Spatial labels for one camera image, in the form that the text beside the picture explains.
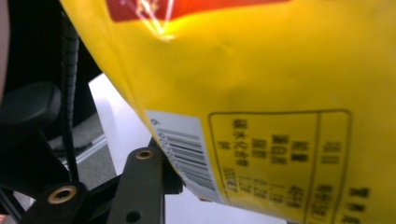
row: black metal bracket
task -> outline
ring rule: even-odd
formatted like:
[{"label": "black metal bracket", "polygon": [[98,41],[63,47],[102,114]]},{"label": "black metal bracket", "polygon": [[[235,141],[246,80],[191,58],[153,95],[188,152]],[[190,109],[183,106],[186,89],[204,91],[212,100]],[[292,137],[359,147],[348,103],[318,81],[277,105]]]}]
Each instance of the black metal bracket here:
[{"label": "black metal bracket", "polygon": [[87,191],[78,182],[56,185],[23,216],[29,223],[164,223],[164,194],[183,190],[180,177],[157,147],[133,151],[119,177]]},{"label": "black metal bracket", "polygon": [[162,151],[156,147],[140,148],[128,156],[108,223],[165,222],[165,192],[182,191],[180,179],[173,185],[163,183],[167,176],[163,166],[165,161]]}]

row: white surface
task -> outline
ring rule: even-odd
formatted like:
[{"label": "white surface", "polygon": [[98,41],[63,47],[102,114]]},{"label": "white surface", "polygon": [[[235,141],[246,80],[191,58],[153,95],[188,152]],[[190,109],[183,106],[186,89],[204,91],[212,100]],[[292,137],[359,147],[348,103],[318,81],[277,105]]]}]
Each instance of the white surface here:
[{"label": "white surface", "polygon": [[[128,154],[147,146],[151,135],[106,76],[97,77],[90,88],[116,172],[120,174]],[[165,217],[169,224],[286,224],[278,218],[201,202],[187,189],[179,195],[167,195],[165,200]]]},{"label": "white surface", "polygon": [[148,146],[151,134],[105,75],[92,80],[90,89],[114,168],[120,175],[129,153]]}]

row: brass screw hole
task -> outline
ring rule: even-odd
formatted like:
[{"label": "brass screw hole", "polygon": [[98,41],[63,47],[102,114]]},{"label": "brass screw hole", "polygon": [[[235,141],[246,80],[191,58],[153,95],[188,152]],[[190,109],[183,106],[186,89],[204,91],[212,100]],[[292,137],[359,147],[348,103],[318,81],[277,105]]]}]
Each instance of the brass screw hole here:
[{"label": "brass screw hole", "polygon": [[65,203],[74,198],[77,194],[77,189],[74,186],[63,186],[56,189],[49,196],[49,203],[58,204]]},{"label": "brass screw hole", "polygon": [[141,151],[139,153],[137,153],[136,157],[139,160],[146,160],[151,158],[152,156],[154,156],[154,153],[150,152],[150,151]]}]

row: black plastic part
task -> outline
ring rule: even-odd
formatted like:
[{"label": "black plastic part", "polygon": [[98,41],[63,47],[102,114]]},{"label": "black plastic part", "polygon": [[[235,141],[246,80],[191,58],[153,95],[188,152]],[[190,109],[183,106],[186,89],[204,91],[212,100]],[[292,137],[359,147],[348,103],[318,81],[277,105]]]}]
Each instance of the black plastic part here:
[{"label": "black plastic part", "polygon": [[139,148],[128,156],[107,223],[163,224],[163,210],[163,154]]},{"label": "black plastic part", "polygon": [[[154,138],[151,138],[148,146],[160,148]],[[183,192],[183,182],[165,156],[163,156],[163,190],[164,194],[179,194]]]},{"label": "black plastic part", "polygon": [[106,223],[119,183],[120,175],[91,190],[88,204],[92,212],[88,223]]},{"label": "black plastic part", "polygon": [[[74,186],[77,193],[64,203],[50,203],[50,195],[61,187]],[[40,195],[33,206],[26,212],[20,224],[78,224],[86,223],[88,214],[85,210],[89,192],[78,182],[65,182],[54,186]]]},{"label": "black plastic part", "polygon": [[0,186],[32,198],[68,177],[42,133],[30,136],[0,156]]},{"label": "black plastic part", "polygon": [[22,216],[25,214],[25,210],[14,197],[12,190],[0,188],[0,203],[15,221],[20,222]]},{"label": "black plastic part", "polygon": [[39,82],[5,95],[0,106],[0,155],[50,125],[58,116],[61,92]]}]

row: yellow package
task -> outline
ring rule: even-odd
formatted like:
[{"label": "yellow package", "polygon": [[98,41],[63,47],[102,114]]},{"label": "yellow package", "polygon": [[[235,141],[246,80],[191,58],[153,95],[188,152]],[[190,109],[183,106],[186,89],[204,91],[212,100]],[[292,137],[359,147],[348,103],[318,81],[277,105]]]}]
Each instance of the yellow package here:
[{"label": "yellow package", "polygon": [[396,223],[396,1],[62,4],[197,196]]}]

